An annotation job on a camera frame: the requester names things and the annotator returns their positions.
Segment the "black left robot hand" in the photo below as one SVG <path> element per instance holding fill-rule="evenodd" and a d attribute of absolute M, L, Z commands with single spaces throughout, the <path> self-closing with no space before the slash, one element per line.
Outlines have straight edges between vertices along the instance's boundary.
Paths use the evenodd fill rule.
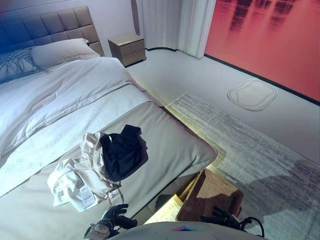
<path fill-rule="evenodd" d="M 103 214 L 102 220 L 110 222 L 112 228 L 115 226 L 126 230 L 134 228 L 138 225 L 138 221 L 124 216 L 128 207 L 129 205 L 126 203 L 112 206 Z"/>

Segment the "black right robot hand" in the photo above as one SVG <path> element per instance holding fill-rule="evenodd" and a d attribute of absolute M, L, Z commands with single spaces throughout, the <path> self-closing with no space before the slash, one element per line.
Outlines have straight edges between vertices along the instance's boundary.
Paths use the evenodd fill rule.
<path fill-rule="evenodd" d="M 222 210 L 219 207 L 213 207 L 213 222 L 215 224 L 238 228 L 240 226 L 240 222 L 229 212 Z"/>

